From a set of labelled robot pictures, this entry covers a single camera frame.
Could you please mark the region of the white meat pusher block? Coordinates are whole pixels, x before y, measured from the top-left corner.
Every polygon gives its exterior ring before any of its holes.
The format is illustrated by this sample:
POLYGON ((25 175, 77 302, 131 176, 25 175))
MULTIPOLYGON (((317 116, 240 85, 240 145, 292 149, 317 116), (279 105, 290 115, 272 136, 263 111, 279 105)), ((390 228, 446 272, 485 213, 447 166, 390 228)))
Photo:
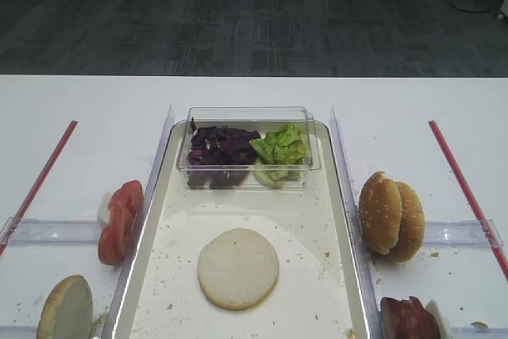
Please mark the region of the white meat pusher block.
POLYGON ((449 321, 445 316, 441 314, 437 301, 430 299, 429 302, 425 305, 425 309, 434 317, 440 331, 441 339, 454 339, 449 321))

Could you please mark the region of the left sesame top bun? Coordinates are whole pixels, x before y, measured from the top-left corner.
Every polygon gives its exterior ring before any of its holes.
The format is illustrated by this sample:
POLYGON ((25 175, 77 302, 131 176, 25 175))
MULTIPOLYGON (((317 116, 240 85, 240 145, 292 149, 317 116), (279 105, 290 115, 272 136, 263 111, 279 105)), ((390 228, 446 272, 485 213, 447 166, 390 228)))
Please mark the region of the left sesame top bun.
POLYGON ((387 255, 398 242, 402 200, 394 180, 375 172, 364 184, 359 199, 360 223, 368 247, 387 255))

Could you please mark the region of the cream metal tray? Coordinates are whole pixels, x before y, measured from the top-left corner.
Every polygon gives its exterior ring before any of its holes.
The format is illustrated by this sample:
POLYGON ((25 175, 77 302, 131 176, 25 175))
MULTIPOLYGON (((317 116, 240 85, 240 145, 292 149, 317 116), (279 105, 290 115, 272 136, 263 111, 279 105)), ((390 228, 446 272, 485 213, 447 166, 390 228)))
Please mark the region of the cream metal tray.
POLYGON ((319 169, 281 189, 189 189, 187 132, 163 141, 102 336, 370 337, 328 128, 311 126, 319 169))

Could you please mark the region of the clear plastic container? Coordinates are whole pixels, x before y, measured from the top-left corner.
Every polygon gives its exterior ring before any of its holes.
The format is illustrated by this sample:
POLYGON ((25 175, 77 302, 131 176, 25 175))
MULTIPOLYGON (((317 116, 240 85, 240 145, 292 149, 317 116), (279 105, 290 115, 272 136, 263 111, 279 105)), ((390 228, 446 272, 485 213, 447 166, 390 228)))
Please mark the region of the clear plastic container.
POLYGON ((303 188, 321 166, 303 106, 194 107, 176 167, 190 189, 303 188))

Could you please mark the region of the right red rod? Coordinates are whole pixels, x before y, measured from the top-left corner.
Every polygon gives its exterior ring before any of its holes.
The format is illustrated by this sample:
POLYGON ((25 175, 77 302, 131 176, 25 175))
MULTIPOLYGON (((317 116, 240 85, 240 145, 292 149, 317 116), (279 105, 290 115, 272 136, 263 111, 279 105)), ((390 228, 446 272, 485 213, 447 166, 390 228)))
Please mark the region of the right red rod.
POLYGON ((503 275, 505 278, 507 278, 507 258, 503 253, 502 245, 499 243, 499 241, 496 241, 495 232, 491 228, 491 226, 488 223, 487 218, 485 217, 485 214, 483 213, 476 197, 474 196, 471 188, 468 185, 468 181, 464 177, 463 172, 460 169, 459 164, 456 162, 456 159, 454 155, 452 154, 452 151, 450 147, 448 146, 448 143, 445 140, 444 135, 442 134, 441 130, 439 129, 439 126, 434 120, 428 121, 429 127, 431 128, 433 135, 435 136, 437 143, 439 144, 441 151, 444 154, 444 157, 448 161, 448 164, 450 168, 452 169, 452 172, 454 176, 456 177, 456 180, 458 184, 460 185, 460 188, 465 196, 465 198, 468 201, 469 206, 471 207, 471 210, 473 214, 475 215, 476 219, 479 221, 480 225, 482 226, 483 232, 485 233, 485 236, 487 237, 489 244, 491 246, 491 251, 493 252, 495 259, 498 262, 499 267, 502 270, 503 275))

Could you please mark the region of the left red rod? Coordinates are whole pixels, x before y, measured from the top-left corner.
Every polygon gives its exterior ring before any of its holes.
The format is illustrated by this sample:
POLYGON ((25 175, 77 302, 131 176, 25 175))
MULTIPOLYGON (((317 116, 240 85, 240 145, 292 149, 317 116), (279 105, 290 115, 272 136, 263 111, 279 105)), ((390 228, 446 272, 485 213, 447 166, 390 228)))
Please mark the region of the left red rod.
POLYGON ((77 125, 78 122, 76 120, 70 121, 62 137, 58 141, 56 147, 53 149, 52 154, 48 158, 46 164, 40 171, 40 174, 37 176, 36 180, 31 186, 29 193, 26 195, 17 213, 12 218, 10 218, 8 222, 4 225, 4 230, 2 231, 1 234, 1 251, 0 251, 1 254, 5 252, 5 249, 7 248, 7 245, 9 243, 10 236, 14 233, 15 229, 21 222, 21 219, 25 216, 27 209, 30 207, 32 201, 35 199, 37 192, 40 190, 40 187, 47 178, 48 173, 52 170, 53 165, 58 160, 60 153, 63 151, 65 145, 67 144, 77 125))

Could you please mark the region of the clear left long rail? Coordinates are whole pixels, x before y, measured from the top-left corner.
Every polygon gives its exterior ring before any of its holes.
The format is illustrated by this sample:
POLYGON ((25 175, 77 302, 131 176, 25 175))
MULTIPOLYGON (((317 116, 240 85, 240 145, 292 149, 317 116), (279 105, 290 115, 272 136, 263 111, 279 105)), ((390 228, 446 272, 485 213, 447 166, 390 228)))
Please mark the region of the clear left long rail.
POLYGON ((109 313, 100 333, 101 338, 130 336, 158 223, 158 219, 151 216, 152 211, 160 210, 155 200, 156 187, 164 167, 167 145, 174 124, 174 112, 170 108, 144 189, 144 201, 135 219, 125 261, 121 266, 109 313))

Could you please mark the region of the sesame bun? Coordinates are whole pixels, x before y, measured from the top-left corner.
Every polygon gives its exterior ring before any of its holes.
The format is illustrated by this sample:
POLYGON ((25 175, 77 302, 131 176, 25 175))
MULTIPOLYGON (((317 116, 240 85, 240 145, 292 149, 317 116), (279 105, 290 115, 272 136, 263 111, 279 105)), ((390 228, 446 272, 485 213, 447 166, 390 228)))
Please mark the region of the sesame bun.
POLYGON ((394 262, 409 261, 421 248, 425 236, 425 213, 416 191, 407 183, 397 182, 402 202, 398 241, 388 258, 394 262))
POLYGON ((359 199, 360 223, 368 247, 387 255, 398 242, 402 200, 394 180, 375 172, 364 184, 359 199))

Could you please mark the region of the bun half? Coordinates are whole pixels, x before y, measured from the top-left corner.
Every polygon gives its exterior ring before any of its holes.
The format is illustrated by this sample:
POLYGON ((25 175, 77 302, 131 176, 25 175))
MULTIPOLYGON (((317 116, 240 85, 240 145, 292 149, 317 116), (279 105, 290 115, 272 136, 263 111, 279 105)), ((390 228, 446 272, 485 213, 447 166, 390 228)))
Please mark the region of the bun half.
POLYGON ((88 338, 92 326, 93 301, 82 275, 58 282, 47 297, 37 327, 37 338, 88 338))
POLYGON ((226 310, 262 302, 279 279, 279 258, 271 242, 251 229, 225 231, 200 252, 198 281, 207 299, 226 310))

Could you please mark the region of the purple cabbage leaves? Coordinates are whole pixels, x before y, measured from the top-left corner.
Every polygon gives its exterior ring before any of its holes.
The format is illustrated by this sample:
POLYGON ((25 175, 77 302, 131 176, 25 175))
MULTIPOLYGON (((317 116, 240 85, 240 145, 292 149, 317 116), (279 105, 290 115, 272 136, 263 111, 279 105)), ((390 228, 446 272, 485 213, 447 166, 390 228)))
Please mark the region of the purple cabbage leaves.
MULTIPOLYGON (((256 131, 230 128, 228 126, 211 126, 197 128, 190 120, 193 137, 187 154, 189 164, 194 166, 237 166, 253 165, 257 153, 250 144, 251 139, 260 138, 256 131)), ((247 175, 246 171, 189 171, 187 185, 189 188, 204 187, 210 182, 210 189, 239 186, 247 175)))

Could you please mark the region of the clear tomato cross rail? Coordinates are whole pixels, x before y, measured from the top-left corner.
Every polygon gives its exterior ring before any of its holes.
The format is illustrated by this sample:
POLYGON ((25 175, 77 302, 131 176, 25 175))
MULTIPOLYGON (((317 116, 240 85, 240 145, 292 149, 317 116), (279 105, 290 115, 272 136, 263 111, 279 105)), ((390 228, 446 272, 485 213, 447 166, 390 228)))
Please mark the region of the clear tomato cross rail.
POLYGON ((96 221, 9 218, 1 231, 2 245, 94 245, 102 233, 96 221))

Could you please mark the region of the right sesame top bun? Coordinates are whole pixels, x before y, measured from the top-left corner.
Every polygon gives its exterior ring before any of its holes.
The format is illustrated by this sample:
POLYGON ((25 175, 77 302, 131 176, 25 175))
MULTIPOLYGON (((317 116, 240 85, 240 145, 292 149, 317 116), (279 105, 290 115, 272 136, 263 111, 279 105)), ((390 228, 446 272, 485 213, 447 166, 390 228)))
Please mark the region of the right sesame top bun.
POLYGON ((397 182, 402 202, 398 241, 388 258, 394 262, 409 261, 421 248, 425 236, 425 213, 416 191, 407 183, 397 182))

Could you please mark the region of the clear right bun cross rail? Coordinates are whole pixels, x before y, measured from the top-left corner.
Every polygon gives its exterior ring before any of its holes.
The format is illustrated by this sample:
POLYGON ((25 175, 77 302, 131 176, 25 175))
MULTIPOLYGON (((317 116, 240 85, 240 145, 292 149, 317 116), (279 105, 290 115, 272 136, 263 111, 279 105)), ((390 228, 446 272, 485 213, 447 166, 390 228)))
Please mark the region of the clear right bun cross rail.
POLYGON ((490 248, 489 233, 489 223, 483 220, 426 222, 423 246, 490 248))

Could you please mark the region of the stack of meat patties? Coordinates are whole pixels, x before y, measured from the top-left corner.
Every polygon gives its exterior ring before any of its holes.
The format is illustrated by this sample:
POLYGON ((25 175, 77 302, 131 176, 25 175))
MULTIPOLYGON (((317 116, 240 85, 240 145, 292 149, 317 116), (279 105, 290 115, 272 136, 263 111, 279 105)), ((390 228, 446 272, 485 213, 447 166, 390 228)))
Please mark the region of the stack of meat patties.
POLYGON ((383 332, 388 339, 441 338, 435 317, 414 296, 403 300, 383 297, 380 308, 383 332))

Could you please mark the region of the red rod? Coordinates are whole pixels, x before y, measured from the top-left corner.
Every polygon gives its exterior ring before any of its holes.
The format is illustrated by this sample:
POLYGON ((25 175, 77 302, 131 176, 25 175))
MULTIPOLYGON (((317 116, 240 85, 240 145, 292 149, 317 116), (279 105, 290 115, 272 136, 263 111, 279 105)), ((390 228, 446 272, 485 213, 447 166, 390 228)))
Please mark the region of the red rod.
POLYGON ((17 213, 12 218, 10 218, 8 222, 4 225, 4 230, 2 231, 1 234, 1 251, 0 251, 1 254, 5 252, 5 249, 7 248, 7 245, 9 243, 10 236, 14 233, 15 229, 21 222, 21 219, 25 216, 27 209, 30 207, 32 201, 35 199, 37 192, 40 190, 40 187, 47 178, 48 173, 52 170, 53 165, 58 160, 60 153, 63 151, 65 145, 67 144, 77 125, 78 122, 76 120, 70 121, 62 137, 58 141, 56 147, 53 149, 52 154, 48 158, 46 164, 40 171, 40 174, 37 176, 36 180, 31 186, 29 193, 26 195, 17 213))
POLYGON ((452 154, 452 151, 450 147, 448 146, 448 143, 445 140, 444 135, 442 134, 441 130, 439 129, 439 126, 434 120, 428 121, 429 127, 431 128, 433 135, 435 136, 437 143, 439 144, 441 151, 444 154, 444 157, 448 161, 448 164, 450 168, 452 169, 452 172, 454 176, 456 177, 456 180, 458 184, 460 185, 460 188, 465 196, 465 198, 468 201, 469 206, 471 207, 471 210, 473 214, 475 215, 476 219, 479 221, 480 225, 482 226, 483 232, 485 233, 485 236, 487 237, 489 244, 491 246, 491 251, 493 252, 495 259, 498 262, 499 267, 502 270, 503 275, 505 278, 507 278, 507 258, 503 253, 502 245, 499 243, 499 241, 496 241, 495 232, 491 228, 491 226, 488 223, 487 218, 485 217, 485 214, 483 213, 476 197, 474 196, 471 188, 468 185, 468 181, 464 177, 463 172, 460 169, 459 164, 456 162, 456 159, 454 155, 452 154))

